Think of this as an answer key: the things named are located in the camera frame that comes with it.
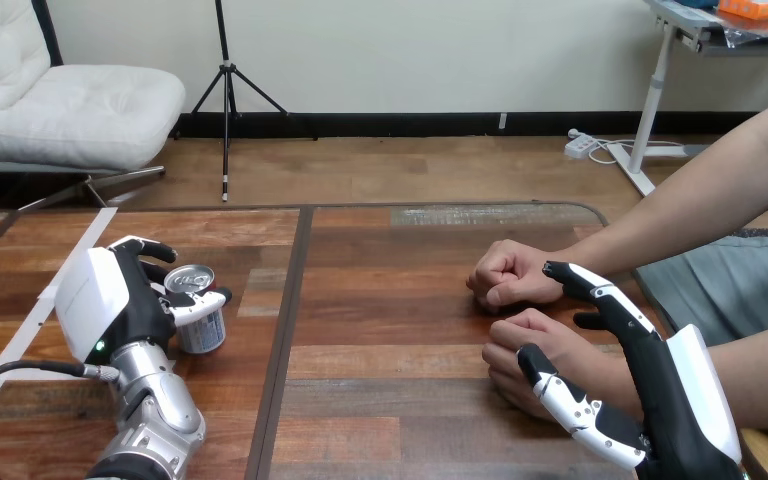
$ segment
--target wooden table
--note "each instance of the wooden table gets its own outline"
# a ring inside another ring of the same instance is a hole
[[[0,237],[0,354],[94,219],[27,214]],[[95,244],[162,240],[235,294],[220,349],[170,351],[208,425],[189,478],[631,478],[497,395],[480,350],[501,317],[464,286],[495,240],[551,250],[600,228],[568,204],[116,212]],[[620,285],[655,318],[630,277]],[[571,325],[583,308],[548,313]],[[55,315],[22,357],[69,360]],[[112,403],[89,381],[8,380],[0,474],[83,475],[114,435]]]

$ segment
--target orange box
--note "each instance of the orange box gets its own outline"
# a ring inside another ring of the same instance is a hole
[[[720,0],[719,10],[753,20],[766,20],[768,0]]]

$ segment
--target human hand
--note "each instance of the human hand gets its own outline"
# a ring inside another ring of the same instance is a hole
[[[495,242],[478,261],[466,286],[481,306],[494,313],[522,301],[554,302],[563,295],[563,287],[543,274],[550,256],[555,255],[513,240]]]
[[[566,325],[533,308],[493,323],[490,339],[481,351],[481,357],[490,366],[490,378],[503,398],[529,415],[552,420],[519,368],[516,351],[526,344],[540,347],[558,373],[584,389],[589,398],[616,403],[613,395],[628,393],[627,385],[619,385],[625,382],[617,380],[627,377],[631,381],[624,359],[602,352]],[[618,403],[615,406],[629,404]]]

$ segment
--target forearm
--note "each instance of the forearm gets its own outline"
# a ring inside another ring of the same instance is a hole
[[[679,169],[620,220],[559,252],[602,275],[709,243],[768,209],[768,109]]]
[[[768,330],[708,349],[720,378],[735,424],[768,428]],[[620,359],[592,389],[594,398],[643,418],[640,398],[628,365]]]

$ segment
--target tripod leg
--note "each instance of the tripod leg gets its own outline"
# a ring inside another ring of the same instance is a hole
[[[228,201],[228,149],[231,148],[231,139],[228,138],[228,96],[231,84],[231,76],[225,75],[225,149],[222,155],[222,201]]]
[[[265,98],[267,102],[271,103],[273,107],[277,108],[279,112],[283,113],[284,116],[288,117],[296,125],[299,125],[302,128],[302,130],[304,130],[305,134],[307,134],[307,136],[309,136],[313,140],[319,140],[319,137],[316,135],[316,132],[312,132],[311,129],[308,128],[308,126],[305,123],[299,122],[295,117],[290,115],[290,112],[284,110],[284,107],[282,107],[281,105],[278,105],[278,102],[276,102],[275,100],[272,100],[272,98],[269,95],[267,95],[266,92],[258,88],[257,85],[255,85],[251,80],[246,78],[246,76],[240,73],[239,70],[234,69],[234,73],[236,73],[237,76],[240,77],[240,79],[242,79],[244,82],[246,82],[248,86],[252,87],[252,89],[255,92],[257,92],[261,97]]]
[[[196,108],[193,109],[192,115],[195,115],[198,113],[198,109],[201,108],[201,104],[204,103],[204,101],[207,99],[207,96],[210,95],[210,92],[213,90],[213,87],[216,86],[216,82],[219,81],[219,77],[221,77],[223,74],[227,73],[222,68],[219,69],[219,73],[216,74],[215,77],[213,77],[213,81],[210,82],[210,86],[207,87],[207,90],[204,91],[204,95],[201,96],[201,99],[199,99],[198,103],[196,104]]]
[[[237,132],[237,100],[234,97],[234,77],[230,74],[228,75],[228,102],[231,106],[231,133],[229,135],[233,138]]]

